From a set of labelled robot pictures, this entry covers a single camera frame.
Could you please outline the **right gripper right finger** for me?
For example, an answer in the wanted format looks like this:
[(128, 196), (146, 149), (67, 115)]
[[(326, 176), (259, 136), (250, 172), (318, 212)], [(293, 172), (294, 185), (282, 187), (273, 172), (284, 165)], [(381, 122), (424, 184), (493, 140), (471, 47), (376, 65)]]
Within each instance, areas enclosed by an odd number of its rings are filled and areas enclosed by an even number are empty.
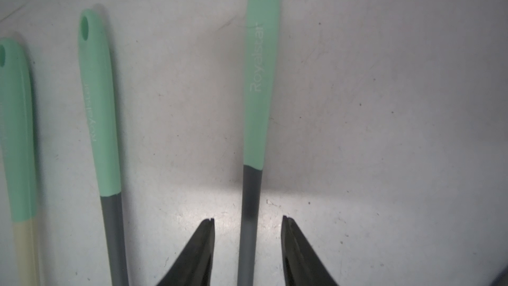
[(283, 271), (286, 285), (338, 286), (293, 218), (281, 226)]

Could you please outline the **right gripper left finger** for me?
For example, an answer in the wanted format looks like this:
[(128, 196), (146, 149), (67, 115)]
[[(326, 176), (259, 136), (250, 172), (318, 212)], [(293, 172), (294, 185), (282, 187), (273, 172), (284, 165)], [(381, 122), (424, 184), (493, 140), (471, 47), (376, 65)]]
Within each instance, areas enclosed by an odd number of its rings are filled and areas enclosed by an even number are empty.
[(214, 219), (205, 219), (158, 286), (210, 285), (215, 241)]

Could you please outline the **grey utensil green handle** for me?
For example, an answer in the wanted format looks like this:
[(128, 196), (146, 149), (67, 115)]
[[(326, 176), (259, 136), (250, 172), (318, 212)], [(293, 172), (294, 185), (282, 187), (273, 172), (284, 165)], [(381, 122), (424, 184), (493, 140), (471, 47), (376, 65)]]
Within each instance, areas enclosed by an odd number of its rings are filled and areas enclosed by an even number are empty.
[(103, 21), (92, 9), (83, 10), (79, 19), (78, 56), (111, 283), (128, 285), (111, 55)]

